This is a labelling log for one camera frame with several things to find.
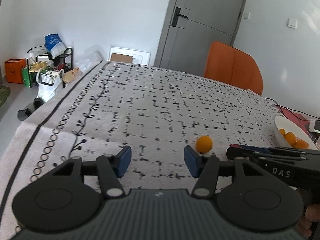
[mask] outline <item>white bag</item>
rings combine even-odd
[[[48,102],[56,94],[58,94],[63,89],[62,77],[64,75],[64,70],[60,70],[54,84],[52,86],[44,85],[40,83],[39,77],[40,72],[37,73],[36,81],[39,84],[38,97],[44,102]]]

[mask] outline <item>basket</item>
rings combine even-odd
[[[56,72],[56,71],[48,71],[45,74],[40,73],[40,81],[42,83],[53,85],[58,75],[59,75],[59,72]]]

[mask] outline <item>finger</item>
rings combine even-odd
[[[312,225],[312,221],[306,219],[306,217],[302,215],[298,221],[298,224],[300,224],[305,229],[309,229]]]
[[[320,221],[320,204],[308,206],[306,210],[306,219],[314,222]]]
[[[300,224],[297,224],[295,226],[295,229],[297,230],[297,232],[304,236],[305,238],[309,238],[311,236],[311,229],[305,229],[304,227],[302,227]]]

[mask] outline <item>black cable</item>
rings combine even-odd
[[[285,116],[285,114],[284,114],[284,112],[282,111],[281,107],[284,108],[284,109],[287,109],[291,114],[293,114],[296,118],[298,118],[298,119],[301,120],[301,121],[320,121],[320,118],[319,118],[319,117],[316,117],[316,116],[313,116],[313,115],[310,115],[310,114],[307,114],[307,113],[305,113],[305,112],[301,112],[301,111],[298,111],[298,110],[294,110],[294,109],[291,109],[291,108],[288,108],[288,107],[285,107],[285,106],[281,106],[281,105],[279,105],[279,104],[277,103],[277,101],[275,101],[275,100],[272,99],[272,98],[265,98],[265,99],[269,99],[269,100],[274,101],[274,102],[276,103],[276,105],[280,107],[280,111],[281,111],[281,113],[284,115],[285,118],[287,118],[287,117]],[[292,111],[299,112],[299,113],[302,113],[302,114],[306,114],[306,115],[308,115],[308,116],[311,116],[311,117],[314,117],[314,118],[318,118],[318,119],[316,119],[316,120],[315,120],[315,119],[311,119],[311,120],[301,119],[300,117],[296,116],[296,115],[294,114],[294,112],[292,112],[291,110],[292,110]]]

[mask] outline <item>orange ball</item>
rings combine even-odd
[[[297,149],[308,149],[309,148],[309,144],[306,141],[300,139],[300,140],[298,140],[296,142],[294,147],[297,148]]]
[[[282,136],[285,135],[285,129],[279,129],[279,132],[282,134]]]
[[[284,135],[286,141],[293,147],[296,144],[297,138],[294,133],[289,132]]]
[[[205,154],[212,149],[213,142],[209,136],[203,135],[196,142],[198,152]]]

